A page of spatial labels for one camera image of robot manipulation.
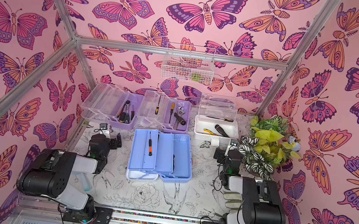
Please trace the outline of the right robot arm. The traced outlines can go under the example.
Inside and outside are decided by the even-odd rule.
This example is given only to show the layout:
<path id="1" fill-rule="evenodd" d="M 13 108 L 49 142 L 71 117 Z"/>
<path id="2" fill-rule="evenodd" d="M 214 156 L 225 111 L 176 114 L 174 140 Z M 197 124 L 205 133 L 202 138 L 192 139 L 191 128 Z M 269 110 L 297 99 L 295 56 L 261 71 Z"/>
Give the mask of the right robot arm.
<path id="1" fill-rule="evenodd" d="M 277 184 L 271 180 L 243 177 L 239 174 L 241 153 L 215 150 L 213 158 L 219 164 L 220 190 L 225 192 L 230 211 L 215 222 L 205 224 L 285 224 L 286 217 Z"/>

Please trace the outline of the white toolbox clear lid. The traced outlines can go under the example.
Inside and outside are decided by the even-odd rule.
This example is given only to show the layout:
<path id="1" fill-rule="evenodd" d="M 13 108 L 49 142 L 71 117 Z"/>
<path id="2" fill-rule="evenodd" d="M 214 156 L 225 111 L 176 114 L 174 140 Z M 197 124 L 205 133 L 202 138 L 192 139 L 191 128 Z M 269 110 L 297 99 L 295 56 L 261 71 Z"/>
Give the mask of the white toolbox clear lid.
<path id="1" fill-rule="evenodd" d="M 194 138 L 212 146 L 238 139 L 237 104 L 233 97 L 202 94 L 195 117 Z"/>

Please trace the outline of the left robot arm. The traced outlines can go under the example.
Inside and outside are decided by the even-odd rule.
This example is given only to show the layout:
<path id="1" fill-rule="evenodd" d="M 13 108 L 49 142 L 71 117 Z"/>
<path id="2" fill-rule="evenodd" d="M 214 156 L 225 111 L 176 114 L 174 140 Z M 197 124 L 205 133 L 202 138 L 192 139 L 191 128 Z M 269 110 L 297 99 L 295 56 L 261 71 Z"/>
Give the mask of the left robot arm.
<path id="1" fill-rule="evenodd" d="M 89 141 L 88 153 L 83 156 L 58 149 L 45 149 L 29 166 L 22 170 L 16 183 L 18 191 L 28 196 L 46 197 L 65 207 L 79 222 L 95 221 L 97 210 L 92 196 L 69 183 L 72 174 L 81 179 L 98 175 L 108 163 L 111 150 L 122 147 L 122 138 L 108 138 L 104 133 L 95 134 Z"/>

